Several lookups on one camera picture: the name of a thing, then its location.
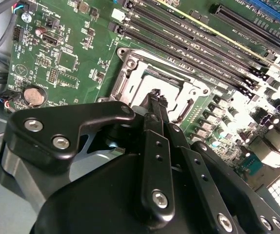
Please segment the silver screw head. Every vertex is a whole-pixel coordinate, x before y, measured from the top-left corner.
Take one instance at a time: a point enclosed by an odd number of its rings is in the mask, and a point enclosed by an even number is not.
[[[177,126],[177,125],[173,125],[173,129],[176,131],[176,132],[180,132],[180,128]]]
[[[133,61],[132,59],[127,61],[127,67],[129,67],[130,69],[135,69],[137,66],[137,63],[135,61]]]
[[[122,111],[124,111],[127,114],[130,114],[130,110],[127,106],[121,106]]]
[[[228,233],[232,232],[232,230],[233,230],[232,224],[226,216],[224,216],[223,214],[219,214],[218,222],[223,227],[223,229],[225,229]]]
[[[272,230],[271,224],[268,222],[267,219],[265,219],[264,217],[260,217],[261,223],[266,227],[266,229],[268,229],[269,231]]]
[[[70,142],[68,141],[68,139],[66,139],[62,136],[58,136],[58,137],[54,138],[52,143],[56,148],[58,148],[60,150],[65,150],[70,146]]]
[[[24,126],[28,131],[35,132],[35,133],[43,129],[43,124],[40,121],[34,119],[27,120],[24,123]]]
[[[24,12],[21,15],[21,19],[25,22],[25,23],[30,23],[32,21],[32,16],[26,12]]]
[[[159,191],[154,191],[152,193],[152,198],[153,198],[153,201],[154,203],[162,208],[162,209],[165,209],[168,205],[168,200],[167,200],[167,197],[165,196],[165,194],[159,192]]]
[[[202,148],[202,150],[207,150],[207,146],[204,143],[199,143],[199,146]]]
[[[272,218],[272,221],[275,223],[275,225],[280,229],[280,222],[276,218]]]

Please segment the motherboard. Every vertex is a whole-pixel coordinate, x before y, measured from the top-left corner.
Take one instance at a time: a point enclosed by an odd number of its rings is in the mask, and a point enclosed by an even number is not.
[[[280,167],[278,2],[22,0],[6,109],[133,107],[159,89],[190,143],[239,174]]]

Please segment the screw hole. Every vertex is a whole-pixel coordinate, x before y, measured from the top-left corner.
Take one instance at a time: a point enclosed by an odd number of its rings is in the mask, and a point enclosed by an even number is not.
[[[160,143],[159,141],[156,142],[156,145],[159,146],[159,147],[163,146],[162,143]]]
[[[200,161],[198,161],[197,159],[194,159],[194,161],[197,165],[200,165]]]
[[[156,155],[156,159],[157,159],[159,162],[163,162],[163,158],[162,158],[160,155]]]
[[[205,180],[206,182],[208,181],[208,178],[205,175],[201,175],[202,179]]]

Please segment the yellow stripe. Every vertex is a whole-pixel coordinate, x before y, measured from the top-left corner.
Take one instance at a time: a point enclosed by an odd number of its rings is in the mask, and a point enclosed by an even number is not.
[[[213,33],[215,33],[215,34],[217,34],[218,36],[221,36],[222,38],[224,38],[224,39],[226,39],[227,41],[229,41],[229,42],[235,44],[235,45],[238,46],[239,48],[245,50],[246,52],[248,52],[248,53],[250,53],[250,54],[252,54],[252,55],[254,55],[255,57],[261,59],[262,61],[264,61],[264,62],[266,62],[266,63],[269,63],[269,64],[271,64],[271,65],[274,65],[275,67],[277,67],[277,68],[280,69],[279,66],[275,65],[273,62],[269,61],[268,59],[262,57],[262,56],[259,55],[259,54],[256,54],[255,52],[251,51],[250,49],[246,48],[245,46],[243,46],[243,45],[237,43],[236,41],[234,41],[234,40],[232,40],[231,38],[225,36],[224,34],[221,34],[220,32],[216,31],[215,29],[212,29],[211,27],[209,27],[209,26],[207,26],[206,24],[204,24],[204,23],[198,21],[197,19],[191,17],[190,15],[187,15],[186,13],[184,13],[184,12],[178,10],[177,8],[175,8],[175,7],[171,6],[171,5],[169,5],[169,4],[165,3],[165,2],[163,2],[163,0],[156,0],[156,1],[158,1],[159,3],[161,3],[161,4],[165,5],[165,6],[167,6],[167,7],[170,8],[170,9],[176,11],[177,13],[183,15],[184,17],[186,17],[186,18],[188,18],[189,20],[193,21],[194,23],[196,23],[196,24],[202,26],[203,28],[206,28],[207,30],[209,30],[209,31],[211,31],[211,32],[213,32]]]

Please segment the blue pcie slot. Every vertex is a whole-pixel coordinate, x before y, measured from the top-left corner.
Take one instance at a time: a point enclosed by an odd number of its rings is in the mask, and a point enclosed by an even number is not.
[[[280,13],[268,6],[267,4],[263,3],[260,0],[245,0],[247,3],[252,4],[258,10],[262,11],[263,13],[267,14],[268,16],[272,17],[273,19],[280,22]]]

